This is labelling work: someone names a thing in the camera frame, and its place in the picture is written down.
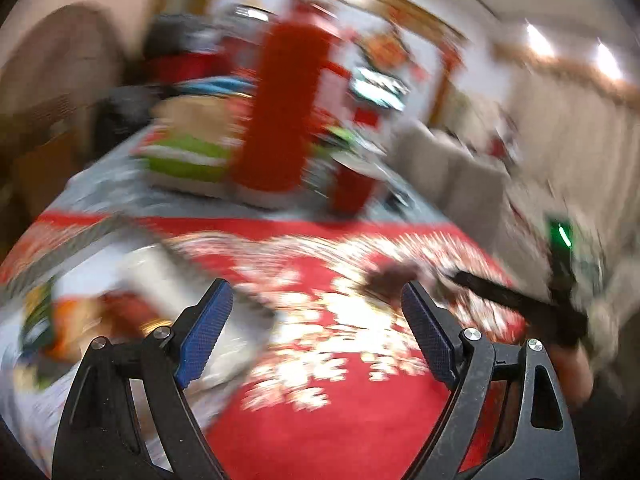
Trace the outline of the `right hand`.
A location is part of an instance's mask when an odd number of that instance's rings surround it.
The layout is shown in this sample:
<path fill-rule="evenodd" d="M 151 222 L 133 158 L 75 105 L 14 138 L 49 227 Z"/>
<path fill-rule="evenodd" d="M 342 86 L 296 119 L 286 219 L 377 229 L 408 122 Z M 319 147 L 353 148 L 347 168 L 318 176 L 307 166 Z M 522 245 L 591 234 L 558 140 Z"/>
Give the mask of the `right hand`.
<path fill-rule="evenodd" d="M 582 344 L 566 348 L 550 344 L 547 349 L 565 402 L 571 411 L 579 410 L 593 392 L 594 377 L 588 354 Z"/>

